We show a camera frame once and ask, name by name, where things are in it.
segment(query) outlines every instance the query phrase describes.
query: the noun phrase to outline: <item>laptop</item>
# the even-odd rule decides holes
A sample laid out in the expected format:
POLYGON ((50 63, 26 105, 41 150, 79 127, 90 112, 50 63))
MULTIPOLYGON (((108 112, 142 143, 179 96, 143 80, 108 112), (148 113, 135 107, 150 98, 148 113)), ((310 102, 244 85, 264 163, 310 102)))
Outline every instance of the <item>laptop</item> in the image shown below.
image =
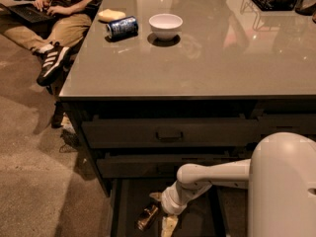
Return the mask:
POLYGON ((5 6, 0 3, 0 7, 27 25, 50 24, 56 21, 55 16, 48 15, 46 11, 39 11, 31 3, 12 6, 5 6))

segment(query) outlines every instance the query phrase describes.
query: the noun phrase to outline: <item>person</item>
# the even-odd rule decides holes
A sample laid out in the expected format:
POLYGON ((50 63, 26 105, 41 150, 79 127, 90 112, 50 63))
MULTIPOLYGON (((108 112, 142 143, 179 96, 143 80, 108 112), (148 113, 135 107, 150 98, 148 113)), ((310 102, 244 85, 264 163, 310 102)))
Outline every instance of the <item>person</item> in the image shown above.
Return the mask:
POLYGON ((35 0, 40 11, 56 17, 48 37, 44 39, 32 29, 18 22, 11 14, 0 15, 0 34, 17 45, 42 55, 43 64, 37 82, 50 85, 62 71, 69 49, 76 45, 91 26, 91 18, 85 12, 93 0, 35 0))

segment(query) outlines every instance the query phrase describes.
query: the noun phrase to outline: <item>bowl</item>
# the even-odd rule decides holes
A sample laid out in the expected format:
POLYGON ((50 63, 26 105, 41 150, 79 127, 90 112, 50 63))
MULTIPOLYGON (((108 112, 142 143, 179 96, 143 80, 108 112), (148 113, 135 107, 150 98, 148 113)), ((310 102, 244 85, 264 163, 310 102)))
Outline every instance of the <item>bowl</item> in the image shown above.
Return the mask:
POLYGON ((172 40, 181 31, 183 20, 173 14, 157 14, 149 19, 151 31, 158 40, 172 40))

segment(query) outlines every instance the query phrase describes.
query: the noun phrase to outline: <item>pants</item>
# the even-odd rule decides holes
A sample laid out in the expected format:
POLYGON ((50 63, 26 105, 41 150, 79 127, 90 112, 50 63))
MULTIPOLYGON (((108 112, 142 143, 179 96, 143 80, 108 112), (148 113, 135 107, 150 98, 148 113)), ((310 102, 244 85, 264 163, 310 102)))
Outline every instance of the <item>pants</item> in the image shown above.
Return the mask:
POLYGON ((0 12, 0 34, 31 52, 57 41, 60 45, 72 47, 85 36, 90 26, 91 19, 88 15, 73 14, 58 20, 45 39, 34 30, 23 26, 11 14, 0 12))

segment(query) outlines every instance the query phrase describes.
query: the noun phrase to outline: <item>sock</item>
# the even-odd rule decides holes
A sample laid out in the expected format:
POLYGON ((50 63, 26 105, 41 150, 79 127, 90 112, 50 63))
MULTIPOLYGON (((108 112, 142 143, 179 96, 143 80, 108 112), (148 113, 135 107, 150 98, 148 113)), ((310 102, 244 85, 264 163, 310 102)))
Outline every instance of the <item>sock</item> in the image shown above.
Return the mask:
POLYGON ((37 49, 38 53, 45 53, 46 51, 49 51, 53 49, 53 45, 51 43, 46 44, 45 46, 42 46, 41 48, 37 49))

